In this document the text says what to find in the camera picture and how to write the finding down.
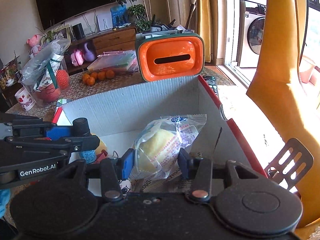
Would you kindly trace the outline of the blue gloved hand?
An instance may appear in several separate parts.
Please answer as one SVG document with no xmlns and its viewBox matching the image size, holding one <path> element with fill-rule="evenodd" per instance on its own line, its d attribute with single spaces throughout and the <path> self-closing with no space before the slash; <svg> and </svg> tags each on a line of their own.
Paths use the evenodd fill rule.
<svg viewBox="0 0 320 240">
<path fill-rule="evenodd" d="M 2 218 L 5 215 L 6 205 L 10 201 L 10 196 L 10 189 L 0 190 L 0 218 Z"/>
</svg>

